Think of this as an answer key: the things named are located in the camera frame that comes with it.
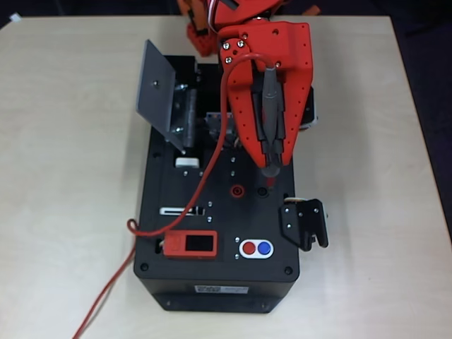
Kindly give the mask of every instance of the hole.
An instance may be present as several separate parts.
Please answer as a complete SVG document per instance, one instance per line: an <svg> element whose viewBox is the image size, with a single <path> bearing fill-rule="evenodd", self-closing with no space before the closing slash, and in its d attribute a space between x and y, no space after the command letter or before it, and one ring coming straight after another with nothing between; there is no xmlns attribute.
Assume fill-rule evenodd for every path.
<svg viewBox="0 0 452 339"><path fill-rule="evenodd" d="M233 198L241 198L245 194L245 188L242 185L234 185L230 189Z"/></svg>
<svg viewBox="0 0 452 339"><path fill-rule="evenodd" d="M261 198L266 198L268 196L268 190L265 187L259 187L257 189L257 195Z"/></svg>
<svg viewBox="0 0 452 339"><path fill-rule="evenodd" d="M156 239L155 240L155 254L162 253L163 246L160 246L160 243L162 242L162 240L163 239Z"/></svg>

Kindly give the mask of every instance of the metal plate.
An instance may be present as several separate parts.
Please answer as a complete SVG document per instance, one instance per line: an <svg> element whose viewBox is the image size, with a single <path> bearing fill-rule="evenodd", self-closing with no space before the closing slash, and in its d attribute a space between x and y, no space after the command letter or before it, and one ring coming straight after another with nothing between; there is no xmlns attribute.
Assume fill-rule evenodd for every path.
<svg viewBox="0 0 452 339"><path fill-rule="evenodd" d="M178 150L182 141L170 131L176 71L150 40L145 43L136 111Z"/></svg>

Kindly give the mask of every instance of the red wire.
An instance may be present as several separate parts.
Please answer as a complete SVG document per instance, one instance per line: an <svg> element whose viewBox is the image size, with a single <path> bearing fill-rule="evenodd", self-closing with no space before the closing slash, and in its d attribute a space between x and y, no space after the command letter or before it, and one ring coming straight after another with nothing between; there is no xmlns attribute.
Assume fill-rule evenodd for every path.
<svg viewBox="0 0 452 339"><path fill-rule="evenodd" d="M268 68L273 68L274 64L271 61L270 57L265 54L259 54L259 53L248 53L241 56L238 56L234 58L234 62L231 64L230 67L227 67L225 69L225 72L223 73L223 76L221 78L221 87L220 87L220 109L221 109L221 130L220 130L220 136L218 137L218 142L215 147L215 150L213 151L212 157L209 160L209 163L206 167L206 170L204 171L204 175L201 178L198 187L196 187L195 193L191 197L189 203L187 203L185 209L182 211L182 213L174 219L170 224L160 228L159 230L155 230L152 232L144 232L144 231L138 231L137 230L137 224L134 219L129 219L127 221L127 228L137 237L154 237L156 235L162 234L170 229L172 229L174 226L178 225L182 219L185 217L185 215L188 213L190 208L193 207L196 200L199 197L199 194L203 190L204 185L206 184L206 180L212 172L213 167L215 166L215 163L220 156L221 149L223 147L223 144L225 142L226 137L226 130L227 130L227 79L229 78L232 70L235 68L236 65L240 64L243 61L247 60L261 60L265 62L266 66ZM109 280L109 282L105 285L104 289L101 291L101 293L97 296L96 300L94 301L93 305L90 308L90 311L86 315L86 317L83 319L82 324L78 328L76 334L73 336L73 339L79 339L82 335L83 331L86 329L86 325L90 321L91 316L93 315L94 310L96 310L96 307L98 306L100 300L102 300L102 297L105 295L105 293L108 292L109 288L114 284L114 282L119 278L119 276L124 272L128 264L131 262L133 255L135 254L135 245L136 241L133 243L132 250L130 251L129 255L127 256L126 260L122 263L121 267L116 271L116 273L112 276L112 278Z"/></svg>
<svg viewBox="0 0 452 339"><path fill-rule="evenodd" d="M134 219L129 219L127 221L127 224L135 224L136 221ZM94 310L96 310L96 307L100 303L100 300L102 300L102 297L105 295L105 293L108 292L108 289L114 284L114 282L119 278L119 276L124 272L126 267L130 264L130 262L133 259L133 255L135 254L135 245L136 240L133 241L132 250L130 251L129 255L127 256L126 260L122 263L122 265L119 267L119 269L116 271L116 273L111 277L109 282L105 285L104 289L101 291L101 293L97 296L96 300L94 301L93 305L90 308L90 311L88 314L86 314L86 317L83 319L82 324L78 328L76 334L74 334L73 339L79 339L82 335L83 331L86 329L86 325L90 321L91 316L93 315Z"/></svg>
<svg viewBox="0 0 452 339"><path fill-rule="evenodd" d="M160 235L162 233L165 233L166 231L172 229L174 226L178 225L182 219L184 219L185 215L189 212L190 208L193 207L196 200L198 200L199 194L201 194L204 185L206 184L206 180L212 172L213 167L215 166L215 163L220 156L221 149L223 147L223 144L225 142L226 137L226 130L227 130L227 79L229 78L232 70L235 68L236 65L240 64L243 61L247 60L261 60L265 62L266 66L268 68L275 67L274 63L271 61L270 57L265 54L259 54L259 53L248 53L243 54L238 57L234 58L234 62L231 64L230 67L225 68L225 72L223 73L223 76L221 78L221 86L220 86L220 111L221 111L221 129L220 129L220 135L218 136L218 142L215 147L215 150L213 151L212 157L209 160L209 163L204 170L204 174L201 177L201 180L198 184L198 187L196 187L195 193L193 193L193 196L191 197L189 203L185 206L185 209L182 211L182 213L174 219L172 222L170 222L168 225L155 230L151 232L145 232L145 231L138 231L134 227L132 227L129 223L127 223L127 228L130 232L134 233L138 237L154 237L156 235Z"/></svg>

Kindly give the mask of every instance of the white label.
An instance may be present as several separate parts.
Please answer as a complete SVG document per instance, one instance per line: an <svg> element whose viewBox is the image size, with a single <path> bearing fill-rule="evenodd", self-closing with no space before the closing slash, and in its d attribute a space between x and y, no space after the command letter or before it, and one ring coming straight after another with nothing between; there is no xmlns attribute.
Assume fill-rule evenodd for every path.
<svg viewBox="0 0 452 339"><path fill-rule="evenodd" d="M196 293L232 293L234 295L245 295L249 287L242 286L206 286L195 285Z"/></svg>

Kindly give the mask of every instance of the screw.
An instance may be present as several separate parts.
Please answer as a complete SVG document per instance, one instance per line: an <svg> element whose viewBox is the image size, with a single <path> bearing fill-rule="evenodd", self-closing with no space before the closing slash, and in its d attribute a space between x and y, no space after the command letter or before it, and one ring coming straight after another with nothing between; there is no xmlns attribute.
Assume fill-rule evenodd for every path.
<svg viewBox="0 0 452 339"><path fill-rule="evenodd" d="M181 85L177 85L176 87L174 87L174 90L185 90L188 88L188 85L185 83L182 83Z"/></svg>

